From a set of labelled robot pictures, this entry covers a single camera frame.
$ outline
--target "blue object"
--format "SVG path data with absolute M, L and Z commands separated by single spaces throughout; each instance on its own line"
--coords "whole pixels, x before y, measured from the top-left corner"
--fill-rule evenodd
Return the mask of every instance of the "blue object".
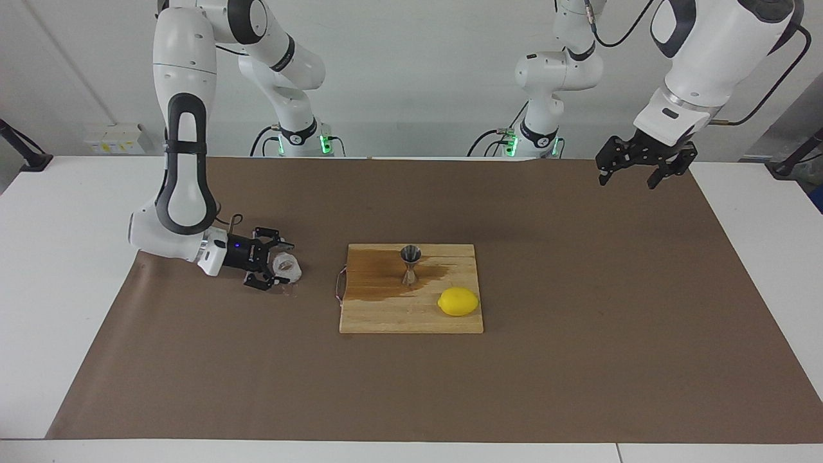
M 817 206 L 817 209 L 823 213 L 823 186 L 820 186 L 816 190 L 812 191 L 809 194 L 809 198 Z

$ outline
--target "wet stain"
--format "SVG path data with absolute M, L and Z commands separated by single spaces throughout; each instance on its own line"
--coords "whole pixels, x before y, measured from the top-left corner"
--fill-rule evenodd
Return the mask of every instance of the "wet stain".
M 448 265 L 435 265 L 423 256 L 415 267 L 418 281 L 411 287 L 402 284 L 406 265 L 400 253 L 393 250 L 358 250 L 349 256 L 346 274 L 345 300 L 381 302 L 401 296 L 440 281 L 449 274 Z

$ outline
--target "white backdrop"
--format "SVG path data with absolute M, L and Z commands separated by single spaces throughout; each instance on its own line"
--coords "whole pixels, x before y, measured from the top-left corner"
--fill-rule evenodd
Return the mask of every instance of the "white backdrop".
M 525 101 L 514 83 L 521 54 L 560 49 L 550 0 L 268 0 L 280 23 L 323 57 L 325 85 L 315 113 L 344 138 L 350 156 L 460 156 L 486 129 L 505 126 Z M 154 0 L 28 2 L 119 122 L 144 124 L 159 142 L 163 123 L 151 76 Z M 614 40 L 645 0 L 611 0 L 601 31 Z M 604 49 L 596 89 L 563 95 L 567 157 L 594 157 L 632 121 L 669 66 L 649 38 L 649 18 L 618 49 Z M 807 2 L 807 28 L 823 38 L 823 4 Z M 104 122 L 15 8 L 0 14 L 0 115 L 56 154 L 86 154 L 83 123 Z M 721 114 L 744 115 L 802 47 L 796 38 L 744 82 Z M 773 101 L 740 128 L 696 138 L 703 161 L 735 161 L 821 72 L 816 46 Z M 244 155 L 274 122 L 272 108 L 220 53 L 210 153 Z

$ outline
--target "white table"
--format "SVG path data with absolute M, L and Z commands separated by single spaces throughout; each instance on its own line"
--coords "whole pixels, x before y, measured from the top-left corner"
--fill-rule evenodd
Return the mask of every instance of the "white table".
M 0 196 L 0 438 L 35 439 L 0 442 L 0 461 L 823 461 L 823 446 L 36 440 L 131 268 L 128 216 L 157 191 L 162 167 L 157 157 L 58 157 Z M 763 166 L 692 172 L 823 396 L 823 216 Z

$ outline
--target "white robotic arm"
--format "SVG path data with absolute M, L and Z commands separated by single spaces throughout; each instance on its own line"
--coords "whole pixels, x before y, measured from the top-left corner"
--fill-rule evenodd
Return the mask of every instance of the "white robotic arm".
M 255 288 L 288 283 L 268 268 L 270 249 L 293 247 L 278 231 L 256 228 L 249 239 L 212 226 L 219 207 L 207 184 L 206 130 L 216 91 L 215 45 L 242 44 L 249 57 L 241 59 L 241 68 L 254 69 L 244 74 L 272 102 L 272 93 L 300 101 L 276 105 L 281 131 L 301 136 L 286 137 L 291 155 L 323 153 L 315 136 L 319 123 L 302 92 L 322 85 L 323 62 L 283 31 L 262 0 L 171 0 L 158 6 L 154 76 L 166 121 L 165 178 L 160 193 L 132 215 L 129 241 L 154 255 L 195 262 L 211 276 L 221 266 L 245 269 L 246 284 Z
M 652 36 L 672 70 L 635 120 L 629 141 L 612 137 L 597 155 L 605 185 L 620 169 L 657 166 L 649 188 L 683 175 L 697 156 L 691 137 L 737 85 L 782 46 L 802 20 L 802 0 L 664 0 Z
M 606 0 L 593 0 L 593 13 L 599 15 L 605 4 Z M 548 155 L 564 111 L 555 92 L 594 88 L 603 76 L 586 2 L 560 0 L 557 9 L 554 32 L 563 51 L 529 54 L 517 66 L 517 82 L 528 93 L 528 111 L 515 131 L 516 148 L 507 151 L 509 156 Z

